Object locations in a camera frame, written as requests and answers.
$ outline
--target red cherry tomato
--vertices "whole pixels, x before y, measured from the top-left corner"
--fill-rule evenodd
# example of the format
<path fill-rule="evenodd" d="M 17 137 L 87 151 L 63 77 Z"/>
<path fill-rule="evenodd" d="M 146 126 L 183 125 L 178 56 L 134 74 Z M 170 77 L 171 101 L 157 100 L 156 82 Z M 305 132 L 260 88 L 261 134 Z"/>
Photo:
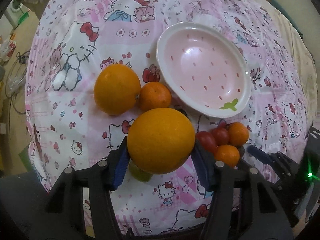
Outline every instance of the red cherry tomato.
<path fill-rule="evenodd" d="M 201 146 L 208 152 L 217 152 L 217 143 L 211 133 L 207 131 L 201 131 L 196 134 L 196 138 L 201 143 Z"/>
<path fill-rule="evenodd" d="M 215 138 L 217 145 L 227 145 L 229 142 L 229 133 L 226 128 L 217 127 L 211 130 L 211 134 Z"/>

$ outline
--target large orange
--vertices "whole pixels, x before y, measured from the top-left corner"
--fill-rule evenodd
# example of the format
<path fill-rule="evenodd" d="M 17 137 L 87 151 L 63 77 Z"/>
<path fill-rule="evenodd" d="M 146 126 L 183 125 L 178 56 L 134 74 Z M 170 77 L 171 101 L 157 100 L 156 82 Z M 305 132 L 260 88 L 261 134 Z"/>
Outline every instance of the large orange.
<path fill-rule="evenodd" d="M 242 146 L 249 140 L 249 131 L 240 122 L 232 123 L 229 127 L 228 133 L 230 137 L 229 143 L 233 146 Z"/>
<path fill-rule="evenodd" d="M 140 89 L 139 77 L 131 68 L 114 64 L 98 76 L 94 85 L 94 100 L 107 114 L 123 114 L 135 105 Z"/>
<path fill-rule="evenodd" d="M 223 161 L 231 168 L 236 166 L 240 160 L 240 154 L 236 147 L 232 145 L 221 145 L 218 147 L 217 152 L 214 154 L 217 161 Z"/>
<path fill-rule="evenodd" d="M 142 111 L 148 111 L 154 108 L 169 107 L 170 103 L 170 90 L 161 83 L 148 83 L 140 91 L 139 107 Z"/>
<path fill-rule="evenodd" d="M 156 108 L 140 115 L 130 127 L 127 146 L 137 167 L 150 174 L 179 168 L 195 143 L 195 130 L 187 117 L 171 108 Z"/>

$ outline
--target hello kitty print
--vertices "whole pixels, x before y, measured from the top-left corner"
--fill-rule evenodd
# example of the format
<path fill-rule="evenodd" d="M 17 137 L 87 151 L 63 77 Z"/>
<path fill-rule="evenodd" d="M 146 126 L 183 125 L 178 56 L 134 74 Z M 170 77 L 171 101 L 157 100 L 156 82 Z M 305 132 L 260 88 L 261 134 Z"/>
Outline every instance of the hello kitty print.
<path fill-rule="evenodd" d="M 26 80 L 29 157 L 49 191 L 66 167 L 85 169 L 117 150 L 141 111 L 134 107 L 109 116 L 97 109 L 97 76 L 120 63 L 132 68 L 141 85 L 164 82 L 156 41 L 172 24 L 190 21 L 215 28 L 239 49 L 251 77 L 252 95 L 239 115 L 209 118 L 172 93 L 172 108 L 188 116 L 195 131 L 242 122 L 248 144 L 265 152 L 301 157 L 307 132 L 306 99 L 286 41 L 270 14 L 253 0 L 50 0 L 30 51 Z M 248 154 L 244 159 L 266 179 L 273 170 Z M 201 185 L 189 158 L 169 174 L 148 183 L 127 172 L 111 192 L 119 228 L 136 236 L 163 235 L 203 223 L 214 192 Z M 239 206 L 234 192 L 233 209 Z M 92 226 L 84 191 L 84 217 Z"/>

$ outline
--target metal screw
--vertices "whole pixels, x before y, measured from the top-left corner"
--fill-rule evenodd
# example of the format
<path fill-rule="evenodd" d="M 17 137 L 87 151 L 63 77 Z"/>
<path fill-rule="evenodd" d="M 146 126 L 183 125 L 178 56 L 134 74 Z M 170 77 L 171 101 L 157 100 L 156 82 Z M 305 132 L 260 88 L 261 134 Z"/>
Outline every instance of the metal screw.
<path fill-rule="evenodd" d="M 258 174 L 258 170 L 256 168 L 250 168 L 249 171 L 252 173 L 252 174 Z"/>
<path fill-rule="evenodd" d="M 66 167 L 65 169 L 64 169 L 64 173 L 66 173 L 66 174 L 69 174 L 69 173 L 71 173 L 73 171 L 73 168 L 71 168 L 71 167 Z"/>
<path fill-rule="evenodd" d="M 107 161 L 105 161 L 105 160 L 99 161 L 99 162 L 98 162 L 98 165 L 99 165 L 100 167 L 104 167 L 104 166 L 107 165 Z"/>
<path fill-rule="evenodd" d="M 222 161 L 216 161 L 216 166 L 217 166 L 217 167 L 223 167 L 223 166 L 224 166 L 224 162 L 222 162 Z"/>

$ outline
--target pink plate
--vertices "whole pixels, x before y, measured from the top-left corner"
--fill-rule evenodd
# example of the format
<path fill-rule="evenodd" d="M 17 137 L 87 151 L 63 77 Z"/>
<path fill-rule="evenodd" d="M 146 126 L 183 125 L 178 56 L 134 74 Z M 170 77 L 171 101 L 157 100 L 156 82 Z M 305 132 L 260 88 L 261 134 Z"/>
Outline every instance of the pink plate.
<path fill-rule="evenodd" d="M 167 28 L 157 43 L 166 83 L 187 105 L 212 117 L 232 117 L 247 105 L 251 81 L 237 47 L 196 23 Z"/>

